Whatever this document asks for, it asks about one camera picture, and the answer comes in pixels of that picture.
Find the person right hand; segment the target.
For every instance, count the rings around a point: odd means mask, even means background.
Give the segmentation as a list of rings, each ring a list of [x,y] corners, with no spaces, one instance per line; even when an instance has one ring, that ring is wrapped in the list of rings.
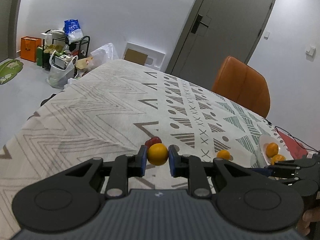
[[[304,236],[310,233],[310,223],[320,221],[320,207],[306,210],[297,223],[297,230]]]

